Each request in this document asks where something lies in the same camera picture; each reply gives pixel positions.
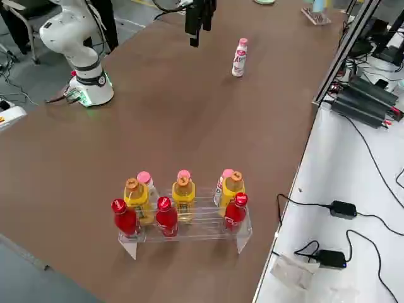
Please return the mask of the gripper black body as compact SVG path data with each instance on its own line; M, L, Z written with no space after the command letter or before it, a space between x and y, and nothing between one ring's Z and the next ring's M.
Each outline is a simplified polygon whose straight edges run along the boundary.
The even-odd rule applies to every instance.
M217 0L193 0L187 5L187 8L213 15L217 9Z

